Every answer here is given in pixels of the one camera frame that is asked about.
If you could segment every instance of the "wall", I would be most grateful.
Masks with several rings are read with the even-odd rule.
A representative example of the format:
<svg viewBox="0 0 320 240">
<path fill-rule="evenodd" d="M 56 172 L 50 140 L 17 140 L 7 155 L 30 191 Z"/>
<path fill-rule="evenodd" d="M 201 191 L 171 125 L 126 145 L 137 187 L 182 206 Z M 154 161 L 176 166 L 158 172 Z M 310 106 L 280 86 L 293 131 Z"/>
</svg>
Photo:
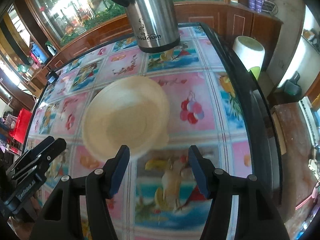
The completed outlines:
<svg viewBox="0 0 320 240">
<path fill-rule="evenodd" d="M 10 106 L 8 106 L 2 99 L 0 99 L 0 117 L 3 116 L 4 112 L 13 111 Z"/>
<path fill-rule="evenodd" d="M 316 31 L 320 31 L 316 19 L 307 6 L 303 28 L 306 30 L 314 28 Z M 320 71 L 320 54 L 302 37 L 300 37 L 292 62 L 278 87 L 281 87 L 287 79 L 290 79 L 295 71 L 300 74 L 298 85 L 302 88 L 302 94 L 305 94 Z"/>
<path fill-rule="evenodd" d="M 270 0 L 278 5 L 279 12 L 276 14 L 283 25 L 275 52 L 267 69 L 267 74 L 274 84 L 278 84 L 287 70 L 294 46 L 301 35 L 300 25 L 304 19 L 305 4 L 303 0 Z"/>
<path fill-rule="evenodd" d="M 320 71 L 320 55 L 319 53 L 301 37 L 300 42 L 305 46 L 305 54 L 297 71 L 300 74 L 298 85 L 302 88 L 304 95 L 312 85 Z"/>
</svg>

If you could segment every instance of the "wooden cabinet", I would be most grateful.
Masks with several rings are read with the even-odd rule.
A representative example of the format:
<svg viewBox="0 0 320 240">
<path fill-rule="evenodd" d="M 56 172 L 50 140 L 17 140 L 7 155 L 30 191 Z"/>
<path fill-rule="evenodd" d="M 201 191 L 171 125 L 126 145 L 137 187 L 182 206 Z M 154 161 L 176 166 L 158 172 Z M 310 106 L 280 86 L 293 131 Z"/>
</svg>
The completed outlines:
<svg viewBox="0 0 320 240">
<path fill-rule="evenodd" d="M 225 35 L 226 14 L 225 3 L 207 1 L 191 1 L 175 3 L 178 23 L 202 22 L 213 28 L 219 35 Z"/>
<path fill-rule="evenodd" d="M 10 19 L 9 14 L 6 12 L 3 15 L 3 21 L 4 24 L 6 25 L 8 31 L 12 35 L 14 41 L 17 43 L 21 51 L 24 53 L 24 55 L 27 57 L 30 54 L 30 48 L 29 46 L 25 43 L 25 41 L 22 39 L 18 31 L 16 30 L 15 26 L 13 25 L 12 20 Z"/>
<path fill-rule="evenodd" d="M 39 46 L 39 48 L 43 51 L 43 53 L 46 56 L 52 57 L 51 53 L 49 52 L 45 44 L 48 41 L 48 38 L 47 36 L 45 36 L 44 32 L 37 24 L 25 0 L 15 0 L 13 5 L 20 20 L 27 29 L 28 33 L 30 34 L 32 40 L 35 42 L 35 44 Z"/>
<path fill-rule="evenodd" d="M 238 36 L 250 36 L 253 13 L 242 8 L 230 7 L 227 12 L 226 41 L 233 44 Z"/>
<path fill-rule="evenodd" d="M 266 70 L 276 48 L 282 22 L 265 15 L 254 14 L 250 37 L 259 41 L 265 49 L 262 70 Z"/>
<path fill-rule="evenodd" d="M 107 23 L 102 23 L 94 29 L 82 33 L 75 41 L 64 46 L 61 50 L 65 51 L 66 59 L 70 60 L 101 43 L 132 32 L 126 15 L 115 17 Z"/>
</svg>

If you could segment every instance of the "wooden counter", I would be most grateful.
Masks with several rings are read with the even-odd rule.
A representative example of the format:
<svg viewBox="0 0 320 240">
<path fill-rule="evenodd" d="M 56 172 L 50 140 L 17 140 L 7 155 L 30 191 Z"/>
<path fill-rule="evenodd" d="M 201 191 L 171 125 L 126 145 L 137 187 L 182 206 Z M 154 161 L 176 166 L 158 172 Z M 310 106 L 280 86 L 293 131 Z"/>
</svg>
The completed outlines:
<svg viewBox="0 0 320 240">
<path fill-rule="evenodd" d="M 206 23 L 230 46 L 237 36 L 245 35 L 256 39 L 266 51 L 262 69 L 265 70 L 268 67 L 282 26 L 279 19 L 252 11 L 242 4 L 227 4 L 217 1 L 176 2 L 175 11 L 179 23 Z M 82 33 L 62 47 L 61 51 L 48 63 L 48 66 L 52 69 L 58 68 L 88 49 L 131 32 L 127 16 L 117 16 Z"/>
<path fill-rule="evenodd" d="M 280 124 L 286 152 L 282 152 L 283 195 L 282 205 L 278 208 L 292 239 L 307 218 L 313 200 L 309 200 L 300 209 L 295 207 L 308 198 L 317 182 L 308 167 L 311 150 L 307 123 L 299 104 L 289 103 L 274 106 L 272 111 Z"/>
</svg>

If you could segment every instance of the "pink tablecloth pattern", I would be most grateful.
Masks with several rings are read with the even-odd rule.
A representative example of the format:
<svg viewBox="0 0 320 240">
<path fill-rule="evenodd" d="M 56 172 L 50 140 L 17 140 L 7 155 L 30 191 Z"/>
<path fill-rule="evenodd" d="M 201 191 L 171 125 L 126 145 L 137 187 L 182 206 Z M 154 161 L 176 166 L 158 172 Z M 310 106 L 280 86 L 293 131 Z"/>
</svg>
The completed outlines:
<svg viewBox="0 0 320 240">
<path fill-rule="evenodd" d="M 119 239 L 199 239 L 211 201 L 199 193 L 192 171 L 183 168 L 188 147 L 200 152 L 231 175 L 252 173 L 247 133 L 241 107 L 228 75 L 201 27 L 180 29 L 179 46 L 164 53 L 146 54 L 134 38 L 99 48 L 63 67 L 58 81 L 44 93 L 35 110 L 27 149 L 48 135 L 62 137 L 67 150 L 47 171 L 40 193 L 45 203 L 64 174 L 73 178 L 88 175 L 103 163 L 87 151 L 81 138 L 81 119 L 91 100 L 114 80 L 142 75 L 155 80 L 170 102 L 169 144 L 129 163 L 119 192 L 108 208 Z M 187 103 L 196 107 L 188 111 Z M 168 163 L 181 180 L 180 190 L 163 191 L 176 183 L 163 179 Z M 233 199 L 228 239 L 234 238 L 237 198 Z M 88 230 L 85 199 L 81 210 L 86 238 Z"/>
</svg>

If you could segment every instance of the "table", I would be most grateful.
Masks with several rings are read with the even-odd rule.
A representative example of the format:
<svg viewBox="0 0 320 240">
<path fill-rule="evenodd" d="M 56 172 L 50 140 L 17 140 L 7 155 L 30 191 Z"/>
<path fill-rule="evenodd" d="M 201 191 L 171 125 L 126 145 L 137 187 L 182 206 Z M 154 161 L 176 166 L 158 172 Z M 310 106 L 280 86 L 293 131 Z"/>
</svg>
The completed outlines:
<svg viewBox="0 0 320 240">
<path fill-rule="evenodd" d="M 300 102 L 277 105 L 271 110 L 279 122 L 279 133 L 283 135 L 285 146 L 281 159 L 283 199 L 286 201 L 283 201 L 278 210 L 291 239 L 300 231 L 313 207 L 314 199 L 308 200 L 298 210 L 295 208 L 311 195 L 317 182 L 316 176 L 308 167 L 312 143 L 307 121 L 299 104 Z"/>
<path fill-rule="evenodd" d="M 24 138 L 27 133 L 28 124 L 30 122 L 31 115 L 32 115 L 31 112 L 22 108 L 18 115 L 14 129 L 9 132 L 9 134 L 13 137 L 13 139 L 15 139 L 20 143 L 24 142 Z"/>
<path fill-rule="evenodd" d="M 90 50 L 57 72 L 59 79 L 46 88 L 35 109 L 26 143 L 30 149 L 48 135 L 67 142 L 65 152 L 46 173 L 48 179 L 40 193 L 42 204 L 62 175 L 85 176 L 103 165 L 82 143 L 81 120 L 97 93 L 130 75 L 155 80 L 167 94 L 169 143 L 130 162 L 119 192 L 107 201 L 119 239 L 199 239 L 211 201 L 199 193 L 190 168 L 177 172 L 186 162 L 191 144 L 231 175 L 247 177 L 252 173 L 250 148 L 255 144 L 249 145 L 246 126 L 250 129 L 253 123 L 244 121 L 243 113 L 247 112 L 241 110 L 243 98 L 236 96 L 221 52 L 199 25 L 184 25 L 179 32 L 180 45 L 164 53 L 143 53 L 135 38 L 127 36 Z M 181 107 L 188 98 L 201 105 L 202 116 L 187 120 L 182 116 Z M 249 111 L 255 111 L 255 105 Z M 251 137 L 262 138 L 260 130 L 250 133 Z M 163 181 L 168 162 L 178 178 Z M 163 190 L 176 183 L 175 179 L 180 181 L 178 193 L 170 192 L 166 203 L 160 201 Z M 234 196 L 228 239 L 233 239 L 236 229 L 237 200 Z M 84 235 L 91 239 L 84 198 L 80 206 Z"/>
</svg>

